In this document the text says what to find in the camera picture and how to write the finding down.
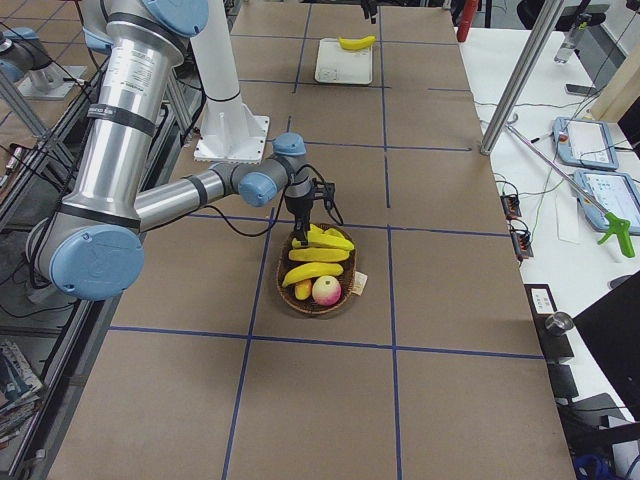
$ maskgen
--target green clamp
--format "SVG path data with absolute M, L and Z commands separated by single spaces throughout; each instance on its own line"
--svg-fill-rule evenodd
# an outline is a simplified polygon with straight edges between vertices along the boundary
M 633 250 L 633 243 L 631 243 L 631 236 L 629 235 L 629 227 L 631 222 L 624 218 L 616 217 L 613 212 L 607 212 L 604 216 L 609 221 L 609 229 L 604 237 L 600 239 L 598 245 L 602 245 L 606 242 L 611 235 L 618 237 L 618 244 L 620 245 L 620 251 L 625 257 L 633 258 L 636 256 L 636 252 Z

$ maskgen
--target blue joint cap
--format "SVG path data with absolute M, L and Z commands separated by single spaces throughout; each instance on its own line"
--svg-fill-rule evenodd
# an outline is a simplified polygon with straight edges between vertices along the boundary
M 51 258 L 49 278 L 68 295 L 105 300 L 135 282 L 143 264 L 137 235 L 117 225 L 96 225 L 60 244 Z
M 251 172 L 238 184 L 238 193 L 242 199 L 254 207 L 262 207 L 278 194 L 278 186 L 264 173 Z
M 38 34 L 29 27 L 16 27 L 3 33 L 9 40 L 38 40 Z
M 97 35 L 84 27 L 82 28 L 82 30 L 84 31 L 84 43 L 87 44 L 87 47 L 89 47 L 94 52 L 102 53 L 104 55 L 111 54 L 113 41 L 109 37 L 101 37 L 100 35 Z
M 195 37 L 209 20 L 207 0 L 143 0 L 162 25 L 183 37 Z
M 276 155 L 299 157 L 307 153 L 307 149 L 300 135 L 297 133 L 283 133 L 278 135 L 273 141 L 273 153 Z
M 2 70 L 2 73 L 4 73 L 12 82 L 17 82 L 24 76 L 24 72 L 11 62 L 0 60 L 0 70 Z

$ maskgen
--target apple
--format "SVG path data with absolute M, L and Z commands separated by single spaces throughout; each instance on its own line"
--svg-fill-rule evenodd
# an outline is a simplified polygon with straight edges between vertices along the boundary
M 336 277 L 324 275 L 318 278 L 311 289 L 313 300 L 323 307 L 335 305 L 342 295 L 342 287 Z

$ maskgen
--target white table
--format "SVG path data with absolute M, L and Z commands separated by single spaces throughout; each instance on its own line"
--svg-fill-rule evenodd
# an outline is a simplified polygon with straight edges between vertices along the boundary
M 499 101 L 528 35 L 528 31 L 522 30 L 472 29 L 466 43 L 461 45 L 461 51 L 476 102 Z M 568 95 L 564 90 L 565 83 L 591 84 L 580 61 L 575 55 L 565 65 L 558 65 L 553 61 L 563 38 L 560 32 L 551 35 L 518 104 L 544 103 L 564 106 L 582 100 L 582 97 Z M 519 116 L 516 128 L 529 138 L 539 137 L 551 132 L 556 117 L 570 117 L 577 108 L 577 105 L 564 108 L 519 106 L 514 110 Z M 476 109 L 481 120 L 489 121 L 495 107 L 476 104 Z M 610 129 L 614 142 L 625 139 L 617 125 L 610 125 Z M 536 146 L 548 157 L 553 157 L 552 139 L 541 140 Z M 619 171 L 640 179 L 640 162 L 634 153 L 618 152 L 618 158 Z M 543 191 L 550 171 L 544 162 L 508 133 L 502 134 L 497 142 L 491 155 L 491 164 L 494 172 L 504 175 L 520 192 Z M 562 168 L 567 173 L 574 170 L 566 166 Z M 555 186 L 559 181 L 559 176 L 552 173 L 548 188 Z M 526 195 L 521 196 L 522 218 L 530 229 L 533 229 L 536 223 L 540 198 L 539 195 L 528 198 Z M 579 244 L 559 239 L 557 205 L 570 208 L 571 212 L 575 209 L 575 215 L 578 216 Z M 582 211 L 577 207 L 576 198 L 565 182 L 557 190 L 544 195 L 533 238 L 534 258 L 525 260 L 521 267 L 523 282 L 549 284 L 558 309 L 574 316 L 579 314 L 609 291 L 610 280 L 621 275 L 633 274 L 640 269 L 640 237 L 632 237 L 638 255 L 629 259 L 620 253 L 615 237 L 605 245 L 597 245 L 596 242 L 602 235 L 587 223 Z M 575 329 L 569 332 L 568 338 L 575 358 L 567 364 L 571 366 L 578 387 L 578 399 L 605 392 L 611 395 L 614 401 L 621 402 Z

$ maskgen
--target yellow banana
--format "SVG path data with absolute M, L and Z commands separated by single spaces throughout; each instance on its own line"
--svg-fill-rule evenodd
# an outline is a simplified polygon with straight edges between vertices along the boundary
M 323 275 L 331 275 L 337 277 L 344 272 L 344 268 L 339 263 L 322 263 L 310 262 L 293 268 L 287 272 L 282 281 L 283 287 L 288 287 L 294 283 L 301 282 L 307 278 L 322 277 Z
M 313 282 L 310 278 L 302 280 L 295 285 L 294 293 L 297 300 L 306 300 L 311 296 Z
M 333 235 L 334 237 L 346 238 L 337 228 L 328 228 L 324 231 L 325 235 Z
M 368 48 L 376 41 L 375 35 L 369 35 L 362 38 L 343 38 L 338 37 L 338 42 L 343 50 L 357 51 Z
M 289 250 L 289 260 L 294 262 L 341 262 L 349 258 L 349 252 L 340 248 L 298 248 Z
M 346 238 L 334 237 L 333 235 L 317 233 L 312 230 L 307 232 L 307 241 L 309 243 L 307 246 L 309 247 L 339 248 L 341 250 L 346 250 L 347 252 L 350 252 L 355 248 L 353 243 Z M 304 248 L 300 240 L 295 238 L 291 241 L 291 246 L 293 248 Z

